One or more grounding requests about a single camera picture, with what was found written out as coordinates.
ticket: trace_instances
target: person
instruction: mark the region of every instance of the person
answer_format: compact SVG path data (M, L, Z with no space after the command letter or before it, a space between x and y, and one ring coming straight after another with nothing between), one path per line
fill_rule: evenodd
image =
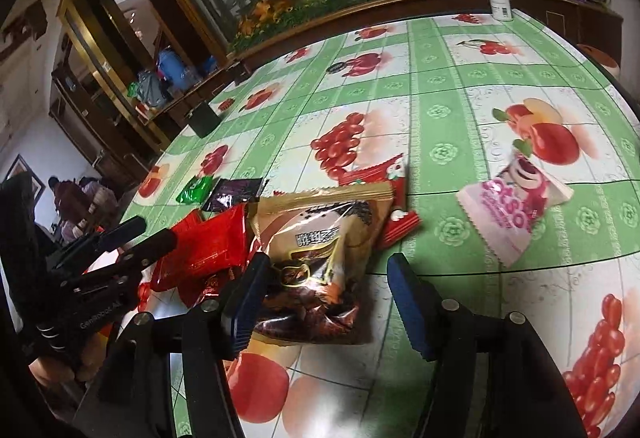
M71 180L60 182L57 176L51 176L48 181L53 191L56 211L62 221L69 221L73 225L79 225L90 217L91 198L80 189L80 186Z
M63 201L63 209L65 210L65 216L63 216L63 212L59 209L60 203L58 202L57 192L60 192L61 186L66 183L71 184L71 186L64 186L61 193L61 195L66 195ZM86 219L95 212L96 208L100 208L103 215L114 213L118 208L118 201L116 200L114 192L103 186L97 178L88 179L87 177L83 177L80 185L78 185L71 181L60 182L57 177L52 176L49 178L49 187L54 190L54 194L56 195L56 208L60 213L60 221L63 223L61 231L62 239L66 243L75 241L84 233L86 229ZM89 205L80 221L72 219L71 216L69 216L70 213L67 212L67 208L69 207L71 207L72 211L76 212L72 206L72 202L69 201L71 196L82 200L82 209L84 209L86 205L85 199L88 201Z

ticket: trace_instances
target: green candy wrapper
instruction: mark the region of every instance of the green candy wrapper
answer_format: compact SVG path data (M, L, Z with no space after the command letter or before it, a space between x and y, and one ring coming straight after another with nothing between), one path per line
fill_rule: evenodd
M184 203L187 205L194 203L202 203L207 199L214 184L218 181L217 178L212 176L194 176L187 182L184 189L175 199L178 203Z

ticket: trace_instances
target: screw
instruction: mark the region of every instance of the screw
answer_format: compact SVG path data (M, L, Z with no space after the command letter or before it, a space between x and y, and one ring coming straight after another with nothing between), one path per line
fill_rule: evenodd
M443 299L442 307L448 312L455 312L458 308L460 308L460 303L455 299Z
M509 314L509 319L511 319L511 322L516 324L524 324L524 322L527 320L527 318L524 317L524 315L522 315L520 312L511 312Z
M218 309L218 301L215 299L205 299L200 303L200 308L202 308L203 312L213 312L213 310Z
M149 312L140 312L133 317L133 324L142 326L143 324L147 324L151 319L152 315Z

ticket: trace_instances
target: pink candy package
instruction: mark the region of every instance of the pink candy package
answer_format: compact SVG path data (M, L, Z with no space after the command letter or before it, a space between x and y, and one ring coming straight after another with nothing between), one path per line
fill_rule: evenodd
M545 209L573 194L518 153L493 179L469 184L457 197L489 248L510 267L529 246L531 230Z

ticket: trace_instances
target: brown snack package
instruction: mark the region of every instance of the brown snack package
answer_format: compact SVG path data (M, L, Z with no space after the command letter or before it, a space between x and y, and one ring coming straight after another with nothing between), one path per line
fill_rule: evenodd
M255 331L272 342L349 332L358 312L353 290L393 198L387 181L261 198L250 224L279 280Z

